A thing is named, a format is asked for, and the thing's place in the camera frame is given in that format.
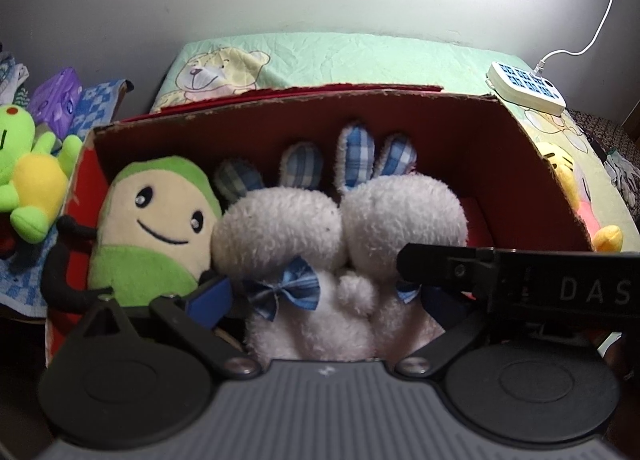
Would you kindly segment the white power strip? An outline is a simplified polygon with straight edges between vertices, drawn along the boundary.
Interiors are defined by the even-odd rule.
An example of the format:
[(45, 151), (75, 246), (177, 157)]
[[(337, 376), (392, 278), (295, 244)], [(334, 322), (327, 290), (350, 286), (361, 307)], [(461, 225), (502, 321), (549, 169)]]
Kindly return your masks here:
[(494, 61), (486, 76), (491, 87), (507, 102), (552, 116), (560, 116), (566, 108), (559, 90), (531, 71)]

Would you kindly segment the purple pouch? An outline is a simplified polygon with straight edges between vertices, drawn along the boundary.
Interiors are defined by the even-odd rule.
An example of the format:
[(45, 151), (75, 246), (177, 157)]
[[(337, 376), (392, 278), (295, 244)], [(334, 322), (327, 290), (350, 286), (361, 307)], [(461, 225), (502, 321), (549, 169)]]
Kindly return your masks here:
[(27, 110), (37, 126), (45, 125), (63, 140), (70, 132), (81, 93), (76, 70), (67, 67), (34, 91)]

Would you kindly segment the yellow tiger plush toy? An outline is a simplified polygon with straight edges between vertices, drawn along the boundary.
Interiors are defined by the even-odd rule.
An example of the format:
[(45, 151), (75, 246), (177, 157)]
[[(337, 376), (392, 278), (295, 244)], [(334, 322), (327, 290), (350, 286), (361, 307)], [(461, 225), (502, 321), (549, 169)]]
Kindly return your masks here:
[(579, 164), (567, 151), (550, 142), (538, 142), (537, 148), (555, 172), (568, 203), (586, 226), (593, 250), (620, 252), (623, 232), (617, 225), (602, 226), (594, 215), (589, 186)]

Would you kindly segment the red cardboard box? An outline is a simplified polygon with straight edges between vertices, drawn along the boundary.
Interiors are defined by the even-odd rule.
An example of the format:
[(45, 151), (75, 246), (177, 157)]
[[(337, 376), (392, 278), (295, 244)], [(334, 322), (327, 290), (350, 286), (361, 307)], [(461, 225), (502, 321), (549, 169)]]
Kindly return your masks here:
[[(184, 157), (205, 172), (223, 216), (228, 201), (215, 185), (222, 162), (241, 160), (256, 168), (266, 186), (274, 187), (282, 154), (299, 142), (310, 142), (320, 151), (318, 188), (340, 207), (334, 185), (336, 147), (342, 129), (350, 124), (364, 126), (376, 150), (392, 135), (409, 139), (416, 150), (416, 172), (445, 183), (460, 200), (468, 221), (465, 246), (591, 252), (587, 229), (555, 172), (501, 102), (407, 87), (285, 90), (270, 98), (249, 92), (201, 111), (179, 109), (100, 128), (81, 149), (62, 216), (96, 226), (108, 188), (125, 166), (170, 156)], [(230, 282), (232, 309), (227, 315), (244, 322), (244, 350), (258, 362), (246, 347), (250, 306)], [(48, 306), (50, 355), (60, 354), (81, 318), (103, 295), (82, 314)], [(146, 324), (155, 300), (138, 308), (119, 306)]]

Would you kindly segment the blue checkered cloth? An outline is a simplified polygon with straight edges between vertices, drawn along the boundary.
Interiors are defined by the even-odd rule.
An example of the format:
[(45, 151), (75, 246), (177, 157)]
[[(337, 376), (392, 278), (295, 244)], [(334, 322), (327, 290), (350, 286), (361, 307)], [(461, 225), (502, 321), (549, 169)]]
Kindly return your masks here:
[[(80, 96), (70, 132), (85, 139), (93, 128), (111, 123), (124, 97), (133, 89), (126, 79), (86, 88)], [(55, 227), (35, 246), (17, 237), (13, 248), (1, 254), (1, 304), (18, 313), (18, 318), (46, 316), (47, 305), (40, 293), (40, 279), (44, 260), (56, 238)]]

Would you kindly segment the green bear print blanket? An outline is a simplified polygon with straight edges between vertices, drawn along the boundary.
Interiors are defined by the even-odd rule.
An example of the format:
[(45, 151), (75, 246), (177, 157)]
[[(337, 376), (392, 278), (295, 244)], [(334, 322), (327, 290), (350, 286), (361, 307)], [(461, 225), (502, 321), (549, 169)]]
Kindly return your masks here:
[[(179, 50), (151, 110), (258, 88), (335, 83), (436, 85), (446, 93), (486, 95), (493, 91), (486, 72), (494, 62), (527, 67), (517, 56), (417, 38), (319, 32), (223, 36)], [(625, 250), (638, 250), (639, 217), (608, 177), (596, 153), (599, 139), (585, 127), (584, 115), (508, 108), (534, 142), (559, 146), (580, 164), (597, 220), (620, 226)]]

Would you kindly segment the green bean plush toy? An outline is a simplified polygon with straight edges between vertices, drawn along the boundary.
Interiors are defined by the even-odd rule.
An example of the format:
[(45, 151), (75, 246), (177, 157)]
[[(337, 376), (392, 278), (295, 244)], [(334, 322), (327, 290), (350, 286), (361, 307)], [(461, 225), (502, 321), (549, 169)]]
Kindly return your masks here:
[(188, 295), (212, 271), (210, 244), (221, 208), (205, 172), (178, 156), (125, 166), (96, 226), (70, 214), (56, 222), (40, 290), (50, 310), (82, 314), (102, 294), (127, 308), (165, 292)]

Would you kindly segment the white bunny plush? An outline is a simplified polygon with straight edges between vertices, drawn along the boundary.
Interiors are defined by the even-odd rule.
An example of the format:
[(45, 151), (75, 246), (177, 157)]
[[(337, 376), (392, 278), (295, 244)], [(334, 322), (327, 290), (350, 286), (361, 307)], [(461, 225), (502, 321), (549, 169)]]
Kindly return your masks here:
[(228, 208), (214, 227), (212, 259), (250, 306), (246, 347), (263, 366), (374, 355), (371, 290), (348, 276), (340, 208), (318, 188), (322, 164), (316, 146), (299, 142), (282, 154), (277, 186), (241, 160), (215, 174)]
[(397, 291), (399, 251), (408, 243), (465, 246), (468, 221), (445, 183), (416, 172), (416, 150), (401, 134), (376, 150), (364, 126), (345, 126), (334, 185), (352, 265), (338, 276), (338, 298), (369, 321), (373, 356), (393, 365), (444, 333), (413, 294)]

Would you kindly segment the green frog plush toy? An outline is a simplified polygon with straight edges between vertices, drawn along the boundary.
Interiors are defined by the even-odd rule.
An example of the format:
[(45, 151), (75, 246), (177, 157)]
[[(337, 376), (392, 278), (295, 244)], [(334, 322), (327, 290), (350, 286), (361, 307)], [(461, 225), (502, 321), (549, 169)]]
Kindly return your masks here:
[(24, 241), (43, 242), (60, 212), (82, 140), (68, 135), (54, 152), (52, 132), (36, 134), (32, 115), (1, 107), (1, 211)]

